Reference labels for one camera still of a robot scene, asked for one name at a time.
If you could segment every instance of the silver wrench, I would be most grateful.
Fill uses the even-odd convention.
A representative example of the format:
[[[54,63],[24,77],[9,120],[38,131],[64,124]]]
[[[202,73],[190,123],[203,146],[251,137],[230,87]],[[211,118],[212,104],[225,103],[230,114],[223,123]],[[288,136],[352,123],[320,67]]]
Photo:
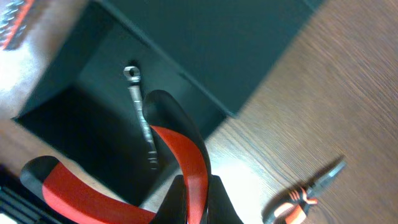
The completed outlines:
[[[154,138],[152,137],[150,127],[142,114],[142,96],[139,87],[141,83],[141,72],[135,66],[127,66],[124,68],[123,74],[126,76],[130,84],[129,91],[132,101],[134,102],[134,108],[136,110],[142,133],[144,134],[144,139],[149,145],[148,160],[150,168],[156,170],[158,169],[159,164],[157,162],[157,151],[154,144]]]

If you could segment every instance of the hand tool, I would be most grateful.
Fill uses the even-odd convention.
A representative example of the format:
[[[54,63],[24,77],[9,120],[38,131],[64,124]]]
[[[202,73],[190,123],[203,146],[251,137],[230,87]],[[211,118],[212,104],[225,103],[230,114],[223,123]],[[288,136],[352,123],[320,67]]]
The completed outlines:
[[[211,174],[199,130],[177,101],[165,91],[152,91],[142,103],[142,114],[157,133],[157,148],[171,150],[183,174],[174,178],[157,213],[98,193],[52,156],[28,162],[21,172],[22,184],[77,223],[241,224],[221,179]]]
[[[339,157],[331,163],[315,180],[310,180],[307,186],[298,186],[292,190],[282,192],[265,209],[263,222],[271,224],[299,224],[307,215],[309,208],[318,203],[317,197],[336,179],[346,163]]]
[[[140,89],[141,72],[136,66],[128,66],[124,68],[123,74],[126,76],[130,84],[129,91],[132,101],[134,102],[134,109],[136,111],[144,139],[149,145],[148,160],[150,168],[156,170],[159,167],[159,163],[157,161],[157,151],[154,144],[154,138],[152,137],[150,127],[142,114],[142,96]]]
[[[0,48],[13,50],[17,47],[36,2],[35,0],[12,0],[6,5],[0,20]]]

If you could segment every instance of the handle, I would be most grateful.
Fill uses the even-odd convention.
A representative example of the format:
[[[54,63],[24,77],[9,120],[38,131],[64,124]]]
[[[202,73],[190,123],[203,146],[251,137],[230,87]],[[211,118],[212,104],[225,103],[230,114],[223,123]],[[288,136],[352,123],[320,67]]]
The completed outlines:
[[[148,224],[155,216],[93,190],[52,156],[28,162],[20,180],[55,211],[77,223]]]
[[[281,223],[300,224],[306,219],[310,206],[317,203],[316,198],[307,198],[307,191],[303,187],[296,187],[276,197],[264,211],[262,221],[272,224],[284,216]]]
[[[142,112],[181,167],[187,188],[187,221],[189,224],[207,223],[211,168],[199,130],[166,91],[150,92],[144,99]]]

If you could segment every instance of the orange and black pliers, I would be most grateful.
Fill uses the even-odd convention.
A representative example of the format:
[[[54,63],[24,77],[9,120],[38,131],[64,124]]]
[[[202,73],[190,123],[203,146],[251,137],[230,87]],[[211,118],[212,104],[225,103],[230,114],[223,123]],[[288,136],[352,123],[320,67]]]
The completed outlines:
[[[157,213],[98,193],[51,156],[28,162],[22,184],[55,211],[77,223],[242,223],[210,160],[199,131],[165,91],[149,93],[142,112],[157,147],[168,147],[182,174],[174,178]]]
[[[336,179],[346,163],[343,157],[328,165],[315,180],[310,180],[306,186],[282,192],[268,204],[263,213],[265,224],[300,224],[307,215],[310,207],[318,203],[317,197]]]

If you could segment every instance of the open box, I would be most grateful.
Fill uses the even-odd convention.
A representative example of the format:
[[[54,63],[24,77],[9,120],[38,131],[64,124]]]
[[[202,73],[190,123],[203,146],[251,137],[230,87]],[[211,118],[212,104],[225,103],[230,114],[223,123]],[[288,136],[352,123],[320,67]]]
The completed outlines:
[[[320,3],[319,0],[312,2],[316,6]],[[266,1],[266,6],[274,6],[265,7],[271,15],[265,17],[266,24],[273,29],[268,32],[262,24],[255,23],[259,29],[256,35],[244,32],[232,35],[219,31],[214,37],[219,38],[219,43],[225,40],[227,44],[211,47],[212,44],[207,43],[209,57],[213,59],[209,62],[203,58],[206,52],[200,50],[202,46],[193,51],[179,45],[180,40],[184,44],[188,37],[173,40],[168,35],[163,40],[157,36],[159,32],[153,32],[153,39],[149,40],[142,30],[134,29],[131,20],[138,16],[137,22],[146,29],[154,23],[140,20],[144,14],[140,18],[138,12],[131,12],[130,20],[124,17],[122,11],[130,9],[123,6],[129,5],[129,1],[114,0],[113,3],[89,3],[16,121],[76,161],[124,200],[140,205],[176,169],[177,163],[171,152],[159,152],[167,162],[159,172],[150,170],[146,160],[147,145],[134,112],[123,68],[132,62],[138,64],[142,73],[142,95],[156,89],[169,92],[206,138],[226,114],[235,114],[242,107],[314,9],[308,6],[308,1]],[[149,10],[145,1],[135,4],[143,4],[141,9]],[[286,9],[280,14],[284,21],[275,21],[279,15],[274,12],[275,8]],[[226,8],[231,13],[229,16],[234,16],[234,9]],[[267,13],[250,7],[237,9],[247,10],[246,22],[249,24]],[[206,37],[209,36],[198,35],[197,39],[190,38],[208,40]],[[163,46],[161,49],[154,44],[156,38],[157,43]],[[252,39],[252,42],[243,41],[244,38]],[[173,41],[178,47],[171,48]],[[225,54],[224,50],[229,52],[228,46],[237,47],[234,50],[240,54]]]

